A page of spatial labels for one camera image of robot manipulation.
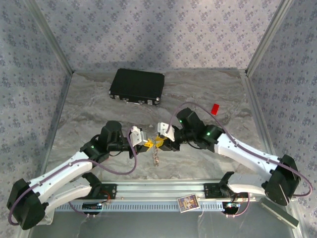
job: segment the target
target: patterned wallpaper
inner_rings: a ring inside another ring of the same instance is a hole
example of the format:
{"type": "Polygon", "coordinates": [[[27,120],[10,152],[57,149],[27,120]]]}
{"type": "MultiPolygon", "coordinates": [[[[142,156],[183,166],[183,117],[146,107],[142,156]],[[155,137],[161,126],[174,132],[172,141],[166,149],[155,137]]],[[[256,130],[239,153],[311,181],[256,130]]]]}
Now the patterned wallpaper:
{"type": "Polygon", "coordinates": [[[246,68],[280,0],[37,0],[76,70],[246,68]]]}
{"type": "MultiPolygon", "coordinates": [[[[252,81],[277,154],[294,157],[317,187],[317,2],[295,0],[252,81]]],[[[301,184],[300,191],[307,189],[301,184]]],[[[317,237],[317,192],[299,203],[317,237]]]]}
{"type": "Polygon", "coordinates": [[[13,182],[39,172],[66,74],[23,0],[0,2],[0,237],[15,237],[6,203],[13,182]]]}

